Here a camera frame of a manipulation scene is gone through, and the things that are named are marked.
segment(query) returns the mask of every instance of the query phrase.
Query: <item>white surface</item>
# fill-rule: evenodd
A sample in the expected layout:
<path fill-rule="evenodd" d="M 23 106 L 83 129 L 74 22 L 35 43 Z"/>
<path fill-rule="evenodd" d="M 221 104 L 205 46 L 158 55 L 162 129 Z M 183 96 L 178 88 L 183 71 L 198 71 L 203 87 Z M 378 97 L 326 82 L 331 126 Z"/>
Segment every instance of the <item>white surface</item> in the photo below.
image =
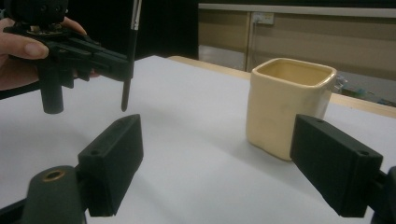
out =
<path fill-rule="evenodd" d="M 39 92 L 0 102 L 0 207 L 25 196 L 30 178 L 77 154 L 111 122 L 139 113 L 145 158 L 119 212 L 88 223 L 370 223 L 342 218 L 291 162 L 245 137 L 248 80 L 150 57 L 136 63 L 130 107 L 103 77 L 64 89 L 65 111 L 42 112 Z M 396 119 L 329 105 L 325 119 L 395 164 Z"/>
<path fill-rule="evenodd" d="M 396 18 L 394 8 L 364 8 L 364 7 L 292 7 L 266 5 L 234 5 L 234 4 L 199 4 L 200 9 L 261 11 L 275 13 L 292 13 L 325 16 Z"/>

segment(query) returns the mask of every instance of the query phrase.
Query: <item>black mechanical device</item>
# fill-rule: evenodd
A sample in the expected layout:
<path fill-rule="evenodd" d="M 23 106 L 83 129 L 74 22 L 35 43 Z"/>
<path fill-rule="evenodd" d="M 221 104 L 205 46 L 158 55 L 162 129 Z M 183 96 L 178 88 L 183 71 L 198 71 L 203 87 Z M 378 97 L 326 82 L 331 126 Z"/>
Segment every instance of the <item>black mechanical device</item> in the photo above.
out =
<path fill-rule="evenodd" d="M 382 155 L 322 119 L 298 115 L 290 156 L 327 204 L 341 217 L 373 224 L 396 223 L 396 166 L 380 170 Z"/>
<path fill-rule="evenodd" d="M 26 199 L 0 210 L 2 224 L 81 224 L 116 215 L 143 160 L 139 115 L 116 120 L 78 154 L 32 178 Z"/>
<path fill-rule="evenodd" d="M 127 55 L 105 49 L 89 36 L 62 27 L 67 6 L 68 0 L 5 0 L 6 9 L 2 14 L 15 24 L 6 27 L 4 32 L 31 37 L 49 48 L 46 59 L 13 58 L 36 65 L 46 113 L 62 112 L 62 86 L 73 88 L 75 74 L 88 81 L 92 71 L 124 82 L 121 109 L 125 111 L 133 77 L 141 0 L 134 0 Z"/>

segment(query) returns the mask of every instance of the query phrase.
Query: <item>cup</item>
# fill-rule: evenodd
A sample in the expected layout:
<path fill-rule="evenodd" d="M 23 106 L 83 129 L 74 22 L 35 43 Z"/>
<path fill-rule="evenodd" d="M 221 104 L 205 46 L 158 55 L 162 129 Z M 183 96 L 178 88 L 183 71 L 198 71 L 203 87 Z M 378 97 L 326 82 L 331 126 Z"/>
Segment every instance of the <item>cup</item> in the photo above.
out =
<path fill-rule="evenodd" d="M 334 88 L 329 66 L 278 58 L 251 72 L 247 104 L 247 140 L 285 161 L 297 114 L 323 119 Z"/>

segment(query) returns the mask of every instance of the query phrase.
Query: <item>square mug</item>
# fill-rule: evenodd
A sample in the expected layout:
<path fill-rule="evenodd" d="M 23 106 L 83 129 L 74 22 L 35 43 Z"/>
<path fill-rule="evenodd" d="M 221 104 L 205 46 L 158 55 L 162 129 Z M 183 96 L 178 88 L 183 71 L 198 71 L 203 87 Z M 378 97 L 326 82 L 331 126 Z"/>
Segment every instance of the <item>square mug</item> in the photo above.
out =
<path fill-rule="evenodd" d="M 277 58 L 251 72 L 247 103 L 247 140 L 290 161 L 297 114 L 323 119 L 336 70 L 326 65 Z"/>

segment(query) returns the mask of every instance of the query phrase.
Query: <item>beige wall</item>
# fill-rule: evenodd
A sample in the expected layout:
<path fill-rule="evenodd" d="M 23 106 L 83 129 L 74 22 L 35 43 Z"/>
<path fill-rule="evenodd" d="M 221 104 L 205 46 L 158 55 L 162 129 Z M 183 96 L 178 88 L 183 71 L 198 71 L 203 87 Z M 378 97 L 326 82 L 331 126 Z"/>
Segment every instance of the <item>beige wall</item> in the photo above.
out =
<path fill-rule="evenodd" d="M 249 17 L 242 11 L 200 9 L 199 40 L 245 52 L 247 71 L 271 58 L 289 57 L 396 80 L 396 19 L 276 13 L 274 25 L 264 25 L 235 14 Z M 206 40 L 215 35 L 220 38 Z M 244 43 L 247 50 L 239 45 Z"/>

